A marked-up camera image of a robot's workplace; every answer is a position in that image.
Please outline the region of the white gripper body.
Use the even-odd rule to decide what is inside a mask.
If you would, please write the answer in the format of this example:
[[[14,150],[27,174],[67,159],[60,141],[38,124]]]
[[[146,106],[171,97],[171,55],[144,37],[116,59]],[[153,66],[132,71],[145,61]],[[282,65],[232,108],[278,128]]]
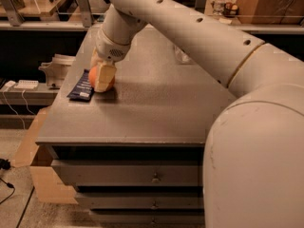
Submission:
[[[107,31],[100,28],[97,32],[95,48],[100,58],[106,61],[119,62],[130,50],[132,42],[130,29],[114,29]]]

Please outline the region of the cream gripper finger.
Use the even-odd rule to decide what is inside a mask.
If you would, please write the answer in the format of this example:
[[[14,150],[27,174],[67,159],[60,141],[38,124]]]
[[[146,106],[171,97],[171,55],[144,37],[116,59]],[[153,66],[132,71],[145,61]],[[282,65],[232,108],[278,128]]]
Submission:
[[[114,64],[102,62],[97,65],[95,91],[106,92],[114,86],[117,68]]]
[[[91,59],[90,59],[90,67],[94,68],[96,65],[101,63],[103,60],[99,57],[97,53],[97,49],[94,48],[92,51]]]

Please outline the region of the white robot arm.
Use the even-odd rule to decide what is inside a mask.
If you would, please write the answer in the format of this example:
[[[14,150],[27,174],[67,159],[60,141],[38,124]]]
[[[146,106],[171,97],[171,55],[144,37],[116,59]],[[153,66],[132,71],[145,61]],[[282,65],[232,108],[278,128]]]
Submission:
[[[95,61],[149,23],[236,96],[203,157],[206,228],[304,228],[304,64],[172,0],[109,0]]]

